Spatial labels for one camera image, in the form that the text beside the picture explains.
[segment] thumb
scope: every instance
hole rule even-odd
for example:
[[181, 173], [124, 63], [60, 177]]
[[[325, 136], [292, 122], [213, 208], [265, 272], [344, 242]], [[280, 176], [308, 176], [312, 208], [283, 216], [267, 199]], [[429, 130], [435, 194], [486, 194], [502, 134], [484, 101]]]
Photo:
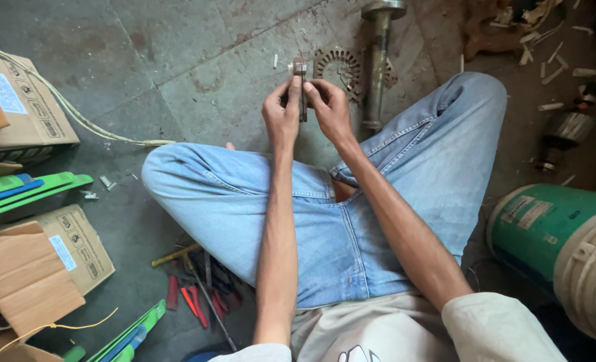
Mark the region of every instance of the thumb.
[[305, 82], [303, 88], [304, 93], [307, 95], [307, 99], [311, 102], [311, 105], [313, 106], [313, 109], [315, 111], [322, 110], [323, 108], [328, 108], [327, 104], [325, 104], [325, 102], [322, 101], [322, 98], [320, 97], [320, 92], [318, 92], [318, 89], [316, 89], [316, 87], [314, 87], [313, 84]]
[[294, 75], [291, 84], [289, 84], [289, 100], [287, 101], [287, 109], [298, 110], [298, 100], [301, 97], [302, 80], [299, 76]]

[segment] white t-shirt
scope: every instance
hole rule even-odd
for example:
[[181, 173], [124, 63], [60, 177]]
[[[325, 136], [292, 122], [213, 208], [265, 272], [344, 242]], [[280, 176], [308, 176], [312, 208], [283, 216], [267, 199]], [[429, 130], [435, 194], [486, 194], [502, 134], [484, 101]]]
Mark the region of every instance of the white t-shirt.
[[566, 361], [518, 300], [475, 293], [449, 301], [441, 315], [418, 293], [299, 310], [291, 350], [247, 347], [212, 362]]

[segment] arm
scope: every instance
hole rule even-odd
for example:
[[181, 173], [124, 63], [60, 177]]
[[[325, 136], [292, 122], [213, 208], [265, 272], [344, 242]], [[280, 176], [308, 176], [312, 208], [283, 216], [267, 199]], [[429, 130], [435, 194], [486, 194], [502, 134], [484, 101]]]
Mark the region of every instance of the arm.
[[309, 83], [304, 87], [322, 132], [356, 177], [410, 280], [439, 311], [448, 301], [472, 293], [450, 252], [361, 149], [351, 130], [345, 92], [322, 79], [311, 83], [321, 89]]
[[[287, 108], [280, 96], [289, 90]], [[273, 149], [272, 175], [266, 222], [256, 276], [257, 321], [254, 344], [289, 345], [298, 295], [298, 254], [292, 208], [292, 166], [298, 134], [298, 98], [301, 79], [278, 87], [262, 105], [262, 115]]]

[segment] hand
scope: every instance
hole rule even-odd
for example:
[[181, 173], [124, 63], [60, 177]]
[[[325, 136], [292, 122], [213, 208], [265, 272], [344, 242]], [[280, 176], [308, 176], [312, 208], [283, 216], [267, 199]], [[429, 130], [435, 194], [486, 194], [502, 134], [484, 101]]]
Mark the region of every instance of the hand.
[[316, 111], [320, 129], [335, 147], [347, 140], [356, 141], [344, 90], [325, 79], [311, 79], [304, 84], [304, 91]]
[[[298, 136], [298, 100], [301, 96], [302, 80], [297, 75], [279, 85], [262, 103], [262, 117], [269, 133], [269, 142], [274, 153], [294, 150]], [[286, 108], [280, 98], [289, 92]]]

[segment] bare foot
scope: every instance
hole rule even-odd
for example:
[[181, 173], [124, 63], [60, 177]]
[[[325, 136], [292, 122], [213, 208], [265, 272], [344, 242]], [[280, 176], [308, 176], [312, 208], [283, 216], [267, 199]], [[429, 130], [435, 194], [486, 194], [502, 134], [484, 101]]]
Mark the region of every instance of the bare foot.
[[334, 184], [334, 193], [336, 194], [336, 202], [343, 202], [350, 198], [351, 194], [358, 190], [358, 187], [347, 185], [344, 182], [336, 181], [332, 177], [332, 184]]

